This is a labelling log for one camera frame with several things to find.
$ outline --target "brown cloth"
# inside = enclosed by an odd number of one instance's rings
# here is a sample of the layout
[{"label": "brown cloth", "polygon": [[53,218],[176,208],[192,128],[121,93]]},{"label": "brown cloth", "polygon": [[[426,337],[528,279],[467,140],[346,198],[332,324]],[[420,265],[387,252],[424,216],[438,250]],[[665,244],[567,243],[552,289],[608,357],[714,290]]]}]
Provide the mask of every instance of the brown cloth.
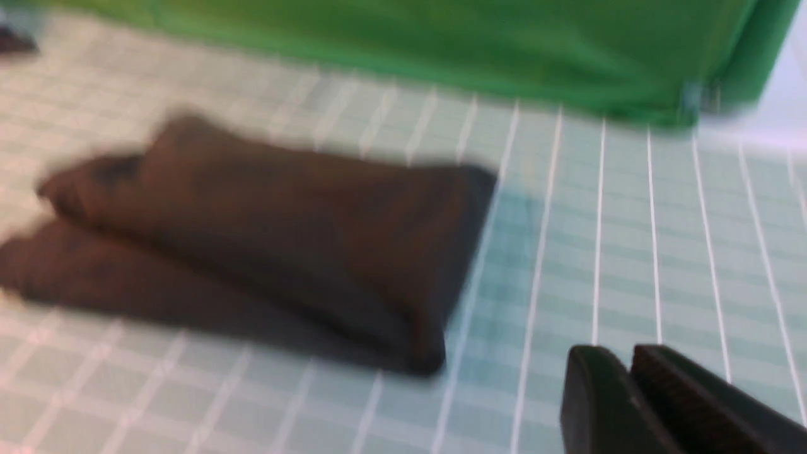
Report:
[{"label": "brown cloth", "polygon": [[180,116],[145,153],[49,177],[39,194],[76,225],[0,248],[0,285],[249,337],[293,316],[346,357],[431,374],[494,186],[475,166],[282,149]]},{"label": "brown cloth", "polygon": [[21,36],[18,32],[11,30],[7,24],[0,24],[0,57],[36,52],[36,43],[31,38]]}]

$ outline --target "green bag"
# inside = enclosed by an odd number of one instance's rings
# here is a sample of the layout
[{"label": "green bag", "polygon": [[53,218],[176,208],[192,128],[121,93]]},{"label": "green bag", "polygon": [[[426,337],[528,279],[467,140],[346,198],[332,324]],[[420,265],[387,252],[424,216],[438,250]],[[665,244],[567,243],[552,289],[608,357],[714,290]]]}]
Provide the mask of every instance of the green bag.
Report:
[{"label": "green bag", "polygon": [[733,97],[758,98],[798,3],[31,1],[217,44],[667,126],[694,124],[718,86],[724,106]]}]

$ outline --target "dark object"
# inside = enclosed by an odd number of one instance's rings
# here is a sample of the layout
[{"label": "dark object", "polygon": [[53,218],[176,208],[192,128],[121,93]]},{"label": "dark object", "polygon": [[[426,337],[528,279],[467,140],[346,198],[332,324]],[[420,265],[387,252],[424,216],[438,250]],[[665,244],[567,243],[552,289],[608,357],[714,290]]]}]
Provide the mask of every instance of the dark object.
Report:
[{"label": "dark object", "polygon": [[11,54],[35,53],[36,43],[21,36],[7,25],[0,25],[0,57]]},{"label": "dark object", "polygon": [[804,427],[665,346],[636,346],[630,375],[572,347],[561,426],[567,454],[807,452]]},{"label": "dark object", "polygon": [[569,351],[561,409],[567,454],[684,454],[616,356]]},{"label": "dark object", "polygon": [[353,342],[272,300],[64,219],[0,248],[0,284],[71,309],[125,314],[356,364],[406,367],[399,355]]},{"label": "dark object", "polygon": [[[143,154],[102,156],[49,177],[39,194],[59,216],[93,233],[46,230],[17,256],[9,253],[15,243],[6,245],[0,284],[23,296],[159,322],[215,329],[226,319],[231,331],[250,334],[263,323],[256,317],[268,317],[262,311],[269,309],[259,306],[276,305],[370,356],[430,374],[444,363],[443,330],[494,186],[495,177],[472,166],[408,169],[282,149],[181,116]],[[164,290],[173,281],[159,276],[122,272],[117,284],[108,284],[105,272],[111,271],[100,270],[122,267],[115,258],[121,253],[93,255],[75,246],[106,251],[112,240],[89,239],[100,233],[241,292],[240,306],[200,298],[198,308],[166,308],[173,303],[161,292],[188,290]],[[85,241],[70,240],[73,246],[62,246],[61,255],[49,252],[60,247],[46,246],[77,236]],[[33,254],[52,267],[18,263]],[[70,279],[80,282],[62,282],[74,254],[85,256],[76,259],[77,268],[98,270],[74,273]],[[115,301],[123,288],[149,279],[161,284],[140,296],[159,305]],[[113,284],[118,287],[103,288]]]},{"label": "dark object", "polygon": [[807,452],[803,426],[669,347],[637,345],[630,375],[688,452]]}]

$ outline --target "green cloth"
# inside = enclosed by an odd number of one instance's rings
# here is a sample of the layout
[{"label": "green cloth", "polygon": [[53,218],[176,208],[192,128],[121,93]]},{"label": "green cloth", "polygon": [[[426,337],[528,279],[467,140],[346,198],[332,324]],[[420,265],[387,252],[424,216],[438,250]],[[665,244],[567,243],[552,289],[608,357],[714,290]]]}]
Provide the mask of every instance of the green cloth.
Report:
[{"label": "green cloth", "polygon": [[[750,51],[742,63],[733,60],[734,50],[764,2],[31,1],[217,44],[666,126],[694,124],[700,89],[732,80],[727,68],[753,65]],[[764,50],[766,57],[776,51]],[[764,68],[755,72],[756,82],[767,78]]]},{"label": "green cloth", "polygon": [[759,99],[801,0],[760,0],[718,81],[721,109]]}]

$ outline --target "grid mat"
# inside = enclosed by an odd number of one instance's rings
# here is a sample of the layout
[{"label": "grid mat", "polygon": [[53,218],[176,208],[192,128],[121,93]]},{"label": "grid mat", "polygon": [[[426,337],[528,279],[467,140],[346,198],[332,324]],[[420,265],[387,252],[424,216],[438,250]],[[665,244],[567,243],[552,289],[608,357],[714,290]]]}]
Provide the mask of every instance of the grid mat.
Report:
[{"label": "grid mat", "polygon": [[[29,19],[19,16],[18,19]],[[0,71],[0,227],[54,162],[198,106],[291,145],[474,160],[500,187],[423,383],[184,330],[0,305],[0,452],[562,452],[568,348],[664,342],[805,422],[807,166],[562,111],[40,18]]]}]

